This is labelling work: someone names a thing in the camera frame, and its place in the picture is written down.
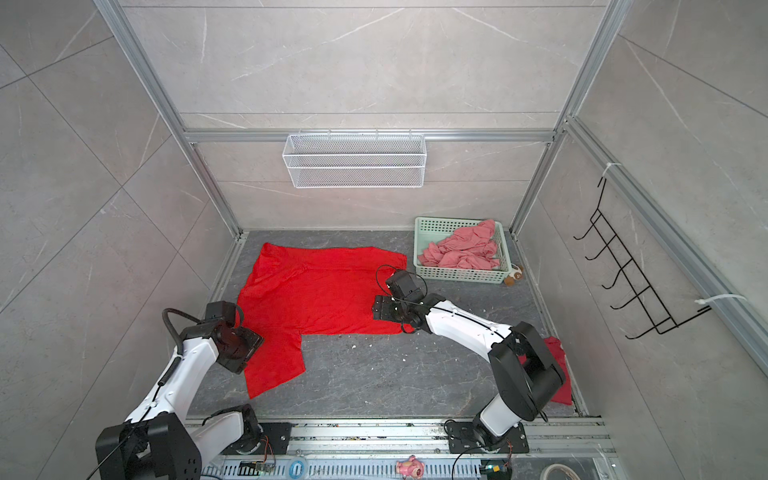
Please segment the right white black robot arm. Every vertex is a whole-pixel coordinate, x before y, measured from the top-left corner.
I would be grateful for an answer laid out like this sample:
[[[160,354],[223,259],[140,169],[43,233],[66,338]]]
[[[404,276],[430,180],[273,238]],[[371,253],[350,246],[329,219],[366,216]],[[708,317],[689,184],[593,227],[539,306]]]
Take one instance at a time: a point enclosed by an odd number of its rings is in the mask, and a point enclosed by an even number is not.
[[[467,442],[469,451],[491,452],[522,440],[523,421],[548,419],[544,408],[565,386],[566,373],[534,326],[474,315],[430,293],[424,279],[405,270],[395,270],[381,290],[372,307],[375,320],[450,339],[490,365],[496,396],[470,423],[447,421],[450,439]]]

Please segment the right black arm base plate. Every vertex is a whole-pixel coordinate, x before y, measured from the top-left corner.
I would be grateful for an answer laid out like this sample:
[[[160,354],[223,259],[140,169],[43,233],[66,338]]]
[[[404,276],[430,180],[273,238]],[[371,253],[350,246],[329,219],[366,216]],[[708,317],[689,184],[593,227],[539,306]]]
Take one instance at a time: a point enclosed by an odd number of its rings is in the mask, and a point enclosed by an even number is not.
[[[443,423],[443,431],[448,438],[451,453],[530,452],[526,432],[520,423],[501,436],[495,436],[480,423],[449,419]]]

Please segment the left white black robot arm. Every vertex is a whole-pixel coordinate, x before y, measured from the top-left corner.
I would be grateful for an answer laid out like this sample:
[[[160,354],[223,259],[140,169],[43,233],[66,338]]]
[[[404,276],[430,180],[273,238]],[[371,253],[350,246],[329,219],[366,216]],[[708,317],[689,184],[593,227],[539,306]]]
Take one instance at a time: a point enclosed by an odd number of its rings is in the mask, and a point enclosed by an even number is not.
[[[208,370],[218,364],[240,374],[263,344],[246,328],[241,307],[211,302],[201,319],[166,308],[161,319],[175,345],[173,354],[139,406],[97,438],[93,472],[102,479],[198,479],[223,451],[250,454],[266,443],[248,404],[219,410],[194,431],[185,426]]]

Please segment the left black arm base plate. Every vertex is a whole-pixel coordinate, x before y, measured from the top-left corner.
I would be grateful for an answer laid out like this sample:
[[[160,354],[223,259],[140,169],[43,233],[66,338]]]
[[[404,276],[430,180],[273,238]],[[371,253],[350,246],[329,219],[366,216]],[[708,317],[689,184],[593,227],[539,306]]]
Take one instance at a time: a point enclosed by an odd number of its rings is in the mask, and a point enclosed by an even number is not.
[[[289,422],[261,423],[255,432],[244,435],[223,450],[225,455],[285,455],[291,439],[293,425]]]

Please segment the bright red t shirt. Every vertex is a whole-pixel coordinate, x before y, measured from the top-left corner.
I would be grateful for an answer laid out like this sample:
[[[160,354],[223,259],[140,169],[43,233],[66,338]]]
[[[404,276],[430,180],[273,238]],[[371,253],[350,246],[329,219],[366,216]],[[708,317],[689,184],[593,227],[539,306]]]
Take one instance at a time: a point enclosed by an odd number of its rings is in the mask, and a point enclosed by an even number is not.
[[[309,335],[397,335],[373,318],[387,274],[407,267],[401,253],[379,249],[301,249],[266,243],[237,298],[246,328],[263,338],[245,367],[251,399],[306,371]]]

